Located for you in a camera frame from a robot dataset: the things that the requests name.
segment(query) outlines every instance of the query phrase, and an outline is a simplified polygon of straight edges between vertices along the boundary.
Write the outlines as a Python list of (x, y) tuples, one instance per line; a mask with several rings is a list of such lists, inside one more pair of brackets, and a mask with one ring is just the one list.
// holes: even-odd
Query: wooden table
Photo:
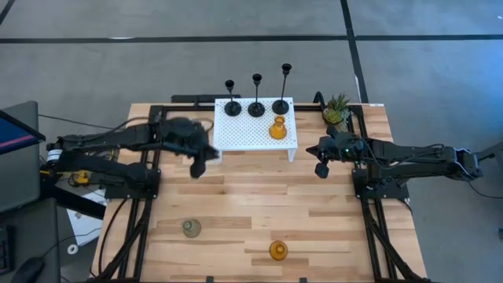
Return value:
[[(150, 106), (133, 104), (129, 117), (147, 116)], [(391, 141), (384, 107), (362, 107), (368, 135)], [(175, 116), (213, 119), (213, 112), (168, 114)], [(353, 164), (331, 162), (329, 177), (318, 178), (314, 174), (318, 161), (305, 148), (318, 143), (326, 126), (320, 112), (296, 112), (296, 122), (299, 151), (292, 164), (286, 151), (229, 152), (222, 164), (208, 164), (205, 175), (193, 180), (191, 160), (161, 154), (162, 182), (153, 202), (141, 281), (204, 281), (206, 276), (214, 276), (215, 281), (298, 281), (300, 277), (373, 281), (362, 208), (351, 181)], [(125, 149), (119, 155), (119, 162), (125, 164), (139, 159), (140, 153)], [(130, 202), (108, 235), (104, 265), (124, 241)], [(108, 204), (98, 247), (119, 203)], [(409, 210), (397, 200), (383, 200), (383, 204), (392, 244), (414, 272), (426, 276)], [(186, 219), (202, 223), (198, 237), (184, 236), (181, 225)], [(287, 244), (287, 259), (271, 259), (268, 248), (274, 240)], [(386, 277), (384, 252), (377, 246)], [(130, 254), (129, 276), (136, 245)]]

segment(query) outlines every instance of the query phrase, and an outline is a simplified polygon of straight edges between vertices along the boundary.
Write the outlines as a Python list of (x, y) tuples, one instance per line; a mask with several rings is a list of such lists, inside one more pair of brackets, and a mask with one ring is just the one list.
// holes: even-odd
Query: white pegboard shelf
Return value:
[(260, 98), (266, 111), (264, 115), (255, 118), (248, 114), (248, 106), (255, 102), (254, 98), (237, 98), (234, 101), (241, 104), (238, 116), (228, 116), (225, 106), (230, 99), (215, 99), (215, 129), (213, 132), (213, 146), (225, 151), (259, 151), (259, 150), (288, 150), (288, 160), (293, 161), (297, 143), (296, 118), (291, 97), (284, 97), (289, 110), (282, 115), (287, 129), (286, 137), (281, 140), (269, 136), (269, 128), (274, 123), (277, 114), (273, 112), (273, 103), (279, 97)]

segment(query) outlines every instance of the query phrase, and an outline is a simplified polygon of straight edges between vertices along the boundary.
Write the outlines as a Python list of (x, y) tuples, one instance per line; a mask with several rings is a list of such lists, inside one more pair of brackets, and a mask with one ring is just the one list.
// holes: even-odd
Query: amber glass bottle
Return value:
[(269, 254), (273, 259), (283, 260), (286, 259), (288, 248), (282, 241), (274, 241), (269, 247)]
[(286, 137), (285, 118), (283, 116), (276, 116), (273, 126), (269, 128), (269, 134), (275, 139)]

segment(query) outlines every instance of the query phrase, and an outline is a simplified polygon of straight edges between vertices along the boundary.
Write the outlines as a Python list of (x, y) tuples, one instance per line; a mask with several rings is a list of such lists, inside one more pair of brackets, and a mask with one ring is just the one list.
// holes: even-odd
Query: black floor stripe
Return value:
[(131, 38), (74, 38), (74, 39), (0, 39), (0, 44), (72, 44), (72, 43), (164, 43), (164, 42), (323, 42), (347, 40), (346, 35), (223, 35), (167, 36)]
[(362, 63), (360, 63), (360, 56), (358, 55), (358, 47), (356, 46), (353, 23), (351, 22), (351, 15), (349, 13), (349, 6), (347, 0), (340, 0), (340, 5), (343, 10), (344, 24), (347, 31), (347, 42), (349, 43), (349, 50), (351, 52), (351, 60), (353, 61), (354, 75), (358, 79), (358, 91), (360, 93), (360, 102), (369, 103), (369, 96), (367, 95), (367, 88), (365, 87), (365, 80), (363, 79)]
[(503, 40), (503, 35), (356, 35), (356, 41)]
[(14, 5), (14, 2), (16, 0), (9, 0), (6, 4), (6, 6), (3, 8), (2, 12), (0, 13), (0, 25), (2, 25), (3, 20), (7, 17), (7, 14), (10, 11), (10, 8)]

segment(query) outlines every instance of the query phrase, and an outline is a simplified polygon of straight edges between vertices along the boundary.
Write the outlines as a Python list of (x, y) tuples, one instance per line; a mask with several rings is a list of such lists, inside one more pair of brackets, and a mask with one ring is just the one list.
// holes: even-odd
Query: monitor screen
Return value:
[(22, 149), (46, 140), (43, 134), (0, 111), (0, 154)]

